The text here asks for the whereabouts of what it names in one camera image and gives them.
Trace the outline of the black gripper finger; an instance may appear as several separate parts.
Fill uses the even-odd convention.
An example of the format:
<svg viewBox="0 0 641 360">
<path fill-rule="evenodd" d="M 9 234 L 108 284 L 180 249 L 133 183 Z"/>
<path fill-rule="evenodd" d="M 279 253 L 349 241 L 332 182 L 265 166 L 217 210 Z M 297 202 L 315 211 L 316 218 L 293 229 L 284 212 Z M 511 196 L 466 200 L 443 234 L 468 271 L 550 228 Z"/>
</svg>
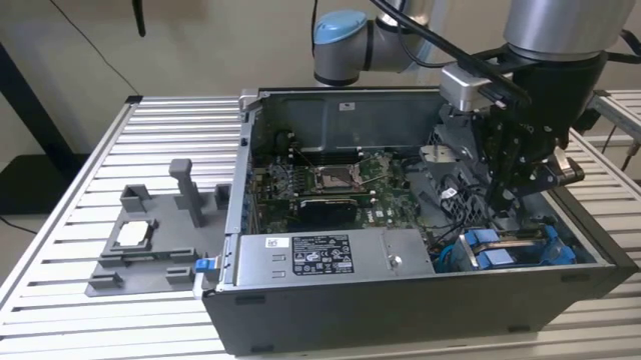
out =
<svg viewBox="0 0 641 360">
<path fill-rule="evenodd" d="M 512 196 L 504 194 L 514 175 L 512 167 L 522 145 L 519 130 L 510 119 L 498 112 L 490 112 L 482 128 L 482 148 L 486 155 L 490 187 L 486 204 L 502 214 L 511 207 Z"/>
<path fill-rule="evenodd" d="M 547 159 L 534 163 L 516 162 L 512 169 L 512 195 L 524 197 L 526 195 L 539 193 L 552 185 L 555 174 L 550 167 Z"/>
</svg>

